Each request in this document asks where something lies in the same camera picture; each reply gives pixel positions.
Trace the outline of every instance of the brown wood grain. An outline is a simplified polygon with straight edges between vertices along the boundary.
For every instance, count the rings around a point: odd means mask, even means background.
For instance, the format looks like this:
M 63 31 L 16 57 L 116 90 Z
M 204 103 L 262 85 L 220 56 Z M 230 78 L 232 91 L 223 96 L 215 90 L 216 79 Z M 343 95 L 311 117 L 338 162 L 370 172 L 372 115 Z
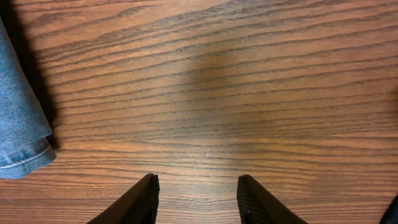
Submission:
M 60 149 L 0 180 L 1 223 L 86 223 L 147 173 L 157 223 L 239 223 L 243 174 L 309 223 L 378 223 L 398 193 L 398 1 L 11 5 Z

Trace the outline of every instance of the wooden table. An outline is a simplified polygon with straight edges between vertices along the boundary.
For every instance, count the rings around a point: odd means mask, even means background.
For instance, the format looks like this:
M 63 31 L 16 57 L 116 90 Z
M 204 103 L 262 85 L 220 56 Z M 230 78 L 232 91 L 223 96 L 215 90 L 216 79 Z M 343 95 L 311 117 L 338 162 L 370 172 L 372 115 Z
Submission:
M 0 222 L 86 223 L 147 173 L 157 223 L 239 223 L 251 174 L 309 223 L 398 193 L 396 0 L 2 0 L 58 158 Z

